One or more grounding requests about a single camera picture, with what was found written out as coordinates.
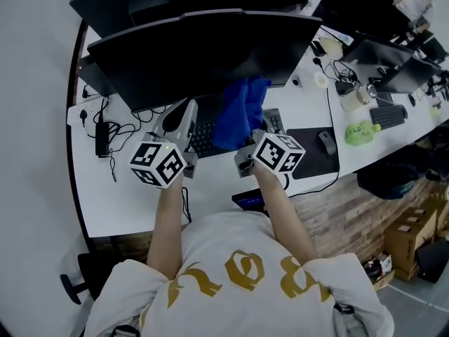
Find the power strip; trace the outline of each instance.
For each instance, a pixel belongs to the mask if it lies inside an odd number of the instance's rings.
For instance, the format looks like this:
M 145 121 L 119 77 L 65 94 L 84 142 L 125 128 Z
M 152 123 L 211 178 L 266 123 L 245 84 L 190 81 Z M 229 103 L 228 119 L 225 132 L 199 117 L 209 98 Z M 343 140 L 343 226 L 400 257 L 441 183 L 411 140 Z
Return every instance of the power strip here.
M 86 120 L 92 120 L 95 114 L 100 111 L 103 100 L 105 100 L 105 98 L 99 96 L 69 108 L 69 111 L 67 112 L 67 125 L 71 127 L 83 126 L 83 122 L 79 117 L 82 110 L 87 112 Z

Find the white wall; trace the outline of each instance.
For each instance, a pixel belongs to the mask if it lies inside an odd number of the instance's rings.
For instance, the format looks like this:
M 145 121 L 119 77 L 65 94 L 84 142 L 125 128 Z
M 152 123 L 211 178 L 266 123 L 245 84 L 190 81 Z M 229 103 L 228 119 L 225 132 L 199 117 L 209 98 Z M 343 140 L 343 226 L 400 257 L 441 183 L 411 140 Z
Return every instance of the white wall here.
M 0 0 L 0 321 L 13 337 L 79 335 L 86 315 L 59 280 L 79 280 L 86 251 L 65 150 L 81 22 L 68 2 Z

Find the phone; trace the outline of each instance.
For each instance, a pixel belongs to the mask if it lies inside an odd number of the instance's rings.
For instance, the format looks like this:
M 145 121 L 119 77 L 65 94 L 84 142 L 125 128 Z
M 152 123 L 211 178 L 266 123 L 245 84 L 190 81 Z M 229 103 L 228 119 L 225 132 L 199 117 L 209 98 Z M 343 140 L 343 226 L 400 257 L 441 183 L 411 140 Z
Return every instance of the phone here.
M 310 46 L 315 56 L 320 58 L 321 56 L 324 56 L 326 54 L 319 41 L 312 41 Z

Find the gold lettering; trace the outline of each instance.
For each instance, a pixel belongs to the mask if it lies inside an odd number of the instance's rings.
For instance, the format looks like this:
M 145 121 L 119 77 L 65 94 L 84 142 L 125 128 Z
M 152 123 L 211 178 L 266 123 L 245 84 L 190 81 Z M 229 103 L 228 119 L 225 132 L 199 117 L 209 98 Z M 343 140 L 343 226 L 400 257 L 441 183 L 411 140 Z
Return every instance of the gold lettering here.
M 330 297 L 329 289 L 327 289 L 321 283 L 315 281 L 315 279 L 307 271 L 304 271 L 306 277 L 305 289 L 302 289 L 297 285 L 294 276 L 295 273 L 301 268 L 301 266 L 293 262 L 293 256 L 283 258 L 281 260 L 281 267 L 284 271 L 286 271 L 286 275 L 281 279 L 281 288 L 282 291 L 287 295 L 287 297 L 294 298 L 302 295 L 316 284 L 318 284 L 320 288 L 321 302 L 324 302 Z
M 181 276 L 192 276 L 195 278 L 196 282 L 198 282 L 199 290 L 210 296 L 213 297 L 215 294 L 222 288 L 221 284 L 214 284 L 209 280 L 208 275 L 198 268 L 192 268 L 192 266 L 196 265 L 199 262 L 192 263 L 187 269 L 181 273 L 174 281 L 172 281 L 168 285 L 168 306 L 167 308 L 170 308 L 172 304 L 176 301 L 177 297 L 180 294 L 180 289 L 184 288 L 183 286 L 179 285 L 178 279 Z
M 235 255 L 243 256 L 243 258 L 241 259 L 241 268 L 243 270 L 243 273 L 241 273 L 237 268 L 237 264 L 234 261 Z M 249 272 L 251 271 L 251 262 L 254 262 L 257 270 L 257 277 L 255 279 L 252 279 L 248 276 Z M 257 283 L 259 283 L 259 281 L 265 276 L 262 259 L 255 253 L 245 253 L 242 250 L 237 250 L 232 253 L 231 257 L 224 264 L 224 266 L 226 267 L 229 279 L 237 286 L 243 287 L 244 289 L 247 289 L 249 291 L 254 291 Z

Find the mouse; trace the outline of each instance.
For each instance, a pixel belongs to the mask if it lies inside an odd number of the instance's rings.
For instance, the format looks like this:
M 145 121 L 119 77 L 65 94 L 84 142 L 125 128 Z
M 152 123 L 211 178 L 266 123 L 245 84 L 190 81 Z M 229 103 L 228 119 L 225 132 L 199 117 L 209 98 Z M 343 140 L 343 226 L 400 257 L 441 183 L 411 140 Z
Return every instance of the mouse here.
M 416 106 L 415 98 L 409 94 L 408 99 L 410 100 L 410 104 L 412 104 L 412 106 L 415 107 Z
M 402 113 L 404 114 L 404 119 L 408 119 L 408 112 L 404 105 L 402 105 Z
M 335 141 L 329 132 L 322 131 L 318 134 L 318 137 L 323 142 L 326 152 L 329 155 L 333 155 L 337 152 L 337 144 L 335 144 Z

